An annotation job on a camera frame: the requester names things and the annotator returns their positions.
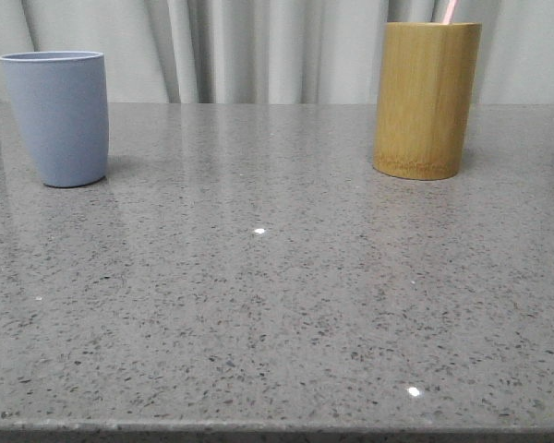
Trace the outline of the grey-white curtain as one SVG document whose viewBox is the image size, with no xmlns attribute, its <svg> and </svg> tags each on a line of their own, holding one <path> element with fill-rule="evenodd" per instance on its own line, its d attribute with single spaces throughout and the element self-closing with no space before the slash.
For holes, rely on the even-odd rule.
<svg viewBox="0 0 554 443">
<path fill-rule="evenodd" d="M 373 103 L 389 22 L 443 1 L 0 1 L 0 56 L 104 54 L 110 102 Z M 482 26 L 473 100 L 554 104 L 554 1 L 462 1 Z M 8 98 L 0 66 L 0 102 Z"/>
</svg>

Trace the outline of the pink chopstick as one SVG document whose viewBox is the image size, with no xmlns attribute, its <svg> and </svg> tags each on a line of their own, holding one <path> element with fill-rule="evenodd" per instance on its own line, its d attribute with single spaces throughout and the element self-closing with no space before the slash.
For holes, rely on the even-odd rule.
<svg viewBox="0 0 554 443">
<path fill-rule="evenodd" d="M 441 22 L 442 24 L 449 25 L 452 22 L 453 15 L 454 15 L 454 12 L 455 12 L 455 9 L 456 9 L 458 3 L 459 3 L 458 0 L 449 0 L 448 1 L 447 5 L 446 5 L 446 8 L 445 8 L 443 18 L 442 18 L 442 22 Z"/>
</svg>

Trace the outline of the blue plastic cup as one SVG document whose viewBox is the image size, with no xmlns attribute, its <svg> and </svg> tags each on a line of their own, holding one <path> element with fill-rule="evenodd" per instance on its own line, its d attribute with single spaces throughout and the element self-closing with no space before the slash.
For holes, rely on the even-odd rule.
<svg viewBox="0 0 554 443">
<path fill-rule="evenodd" d="M 85 186 L 106 176 L 109 119 L 104 54 L 4 54 L 0 63 L 23 143 L 42 182 Z"/>
</svg>

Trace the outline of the bamboo wooden cup holder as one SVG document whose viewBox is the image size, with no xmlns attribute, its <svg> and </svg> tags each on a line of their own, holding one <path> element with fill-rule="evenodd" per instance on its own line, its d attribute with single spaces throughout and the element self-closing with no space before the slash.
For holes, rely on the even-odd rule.
<svg viewBox="0 0 554 443">
<path fill-rule="evenodd" d="M 374 168 L 441 180 L 460 170 L 482 26 L 390 22 L 379 78 Z"/>
</svg>

